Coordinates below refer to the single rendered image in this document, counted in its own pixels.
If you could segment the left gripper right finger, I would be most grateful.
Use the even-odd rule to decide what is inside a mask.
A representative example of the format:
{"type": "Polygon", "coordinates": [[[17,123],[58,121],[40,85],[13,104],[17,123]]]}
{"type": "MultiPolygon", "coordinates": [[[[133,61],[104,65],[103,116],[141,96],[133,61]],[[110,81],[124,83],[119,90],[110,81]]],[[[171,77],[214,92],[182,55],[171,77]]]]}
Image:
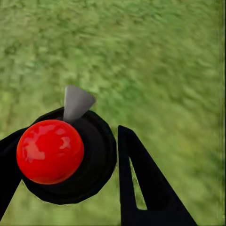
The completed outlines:
{"type": "Polygon", "coordinates": [[[118,126],[121,226],[197,226],[136,133],[118,126]],[[129,157],[147,206],[137,208],[129,157]]]}

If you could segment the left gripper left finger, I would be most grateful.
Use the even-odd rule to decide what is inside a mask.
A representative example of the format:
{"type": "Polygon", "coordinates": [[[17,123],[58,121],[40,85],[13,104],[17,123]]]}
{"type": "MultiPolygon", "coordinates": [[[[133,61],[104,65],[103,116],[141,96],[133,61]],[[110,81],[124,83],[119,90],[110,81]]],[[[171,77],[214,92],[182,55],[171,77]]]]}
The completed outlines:
{"type": "Polygon", "coordinates": [[[16,148],[27,129],[18,130],[0,140],[0,221],[21,181],[16,148]]]}

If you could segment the pesticide atomizer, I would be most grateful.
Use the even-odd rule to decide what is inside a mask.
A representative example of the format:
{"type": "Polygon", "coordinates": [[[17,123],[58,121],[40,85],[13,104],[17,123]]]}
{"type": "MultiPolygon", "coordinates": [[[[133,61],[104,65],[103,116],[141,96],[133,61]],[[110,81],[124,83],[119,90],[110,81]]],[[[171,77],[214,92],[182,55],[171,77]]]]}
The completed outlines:
{"type": "Polygon", "coordinates": [[[21,136],[16,160],[21,179],[41,200],[79,203],[112,177],[118,147],[109,124],[89,109],[95,96],[65,87],[65,106],[40,116],[21,136]]]}

